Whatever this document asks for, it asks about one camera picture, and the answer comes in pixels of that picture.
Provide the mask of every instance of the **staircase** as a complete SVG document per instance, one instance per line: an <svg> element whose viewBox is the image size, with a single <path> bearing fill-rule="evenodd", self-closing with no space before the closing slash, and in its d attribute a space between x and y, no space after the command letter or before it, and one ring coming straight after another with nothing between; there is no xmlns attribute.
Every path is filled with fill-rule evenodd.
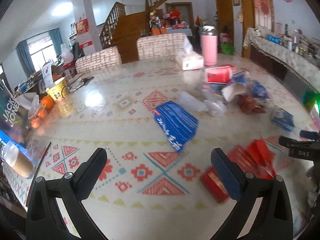
<svg viewBox="0 0 320 240"><path fill-rule="evenodd" d="M102 47L117 46L122 63L139 60L137 39L141 37L141 31L150 31L150 12L166 1L146 0L144 12L130 15L125 15L124 5L116 2L100 33Z"/></svg>

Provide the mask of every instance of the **pink thermos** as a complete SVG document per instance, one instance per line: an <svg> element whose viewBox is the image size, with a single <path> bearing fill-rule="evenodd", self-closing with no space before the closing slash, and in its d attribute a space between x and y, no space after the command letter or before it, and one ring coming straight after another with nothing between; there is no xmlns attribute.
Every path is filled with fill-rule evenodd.
<svg viewBox="0 0 320 240"><path fill-rule="evenodd" d="M204 65L215 66L218 53L218 34L214 26L202 27L201 49Z"/></svg>

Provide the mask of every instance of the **blue curtain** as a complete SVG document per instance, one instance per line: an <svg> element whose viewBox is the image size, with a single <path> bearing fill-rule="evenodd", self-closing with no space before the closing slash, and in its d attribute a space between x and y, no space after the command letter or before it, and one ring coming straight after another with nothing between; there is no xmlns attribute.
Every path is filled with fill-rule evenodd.
<svg viewBox="0 0 320 240"><path fill-rule="evenodd" d="M61 55L61 47L60 46L62 44L62 38L61 38L59 28L49 31L49 35L52 40L52 44L53 44L54 50L56 51L56 54Z"/></svg>
<svg viewBox="0 0 320 240"><path fill-rule="evenodd" d="M27 41L24 40L22 42L19 42L16 51L18 54L18 58L20 60L20 63L22 65L22 68L24 72L26 73L27 77L29 77L31 74L33 74L36 70L33 66L32 59L29 53L29 47L27 44Z"/></svg>

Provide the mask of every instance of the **glass of milk tea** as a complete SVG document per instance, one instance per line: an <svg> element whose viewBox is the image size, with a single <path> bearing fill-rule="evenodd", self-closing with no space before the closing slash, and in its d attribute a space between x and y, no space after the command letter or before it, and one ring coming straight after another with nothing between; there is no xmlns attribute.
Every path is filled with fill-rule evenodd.
<svg viewBox="0 0 320 240"><path fill-rule="evenodd" d="M35 172L35 166L18 147L11 141L1 149L1 158L9 164L19 175L31 179Z"/></svg>

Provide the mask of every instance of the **dining table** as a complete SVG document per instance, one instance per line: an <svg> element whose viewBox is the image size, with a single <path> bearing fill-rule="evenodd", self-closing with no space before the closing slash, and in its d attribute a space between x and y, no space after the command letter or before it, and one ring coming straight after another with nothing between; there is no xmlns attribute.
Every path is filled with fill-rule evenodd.
<svg viewBox="0 0 320 240"><path fill-rule="evenodd" d="M306 172L313 163L290 158L278 137L301 140L300 130L318 130L300 102L251 60L219 54L218 64L248 71L251 80L265 86L271 101L266 113L245 114L235 102L228 103L221 116L192 112L199 121L197 132L178 154L153 114L157 106L176 102L182 91L203 100L198 89L201 70L183 71L174 59L164 57L85 73L94 78L55 104L30 135L30 151L51 143L35 176L59 179L75 172L98 147L104 148L107 163L82 204L108 239L208 240L236 204L230 198L218 203L201 182L201 175L212 166L212 150L219 147L227 154L263 139L275 154L276 174L284 178L297 235L311 216L308 191L313 186ZM293 132L272 122L275 106L294 116ZM3 169L27 210L31 179L24 179L6 163ZM258 199L241 235L249 231L260 203ZM78 236L61 199L58 205L70 233Z"/></svg>

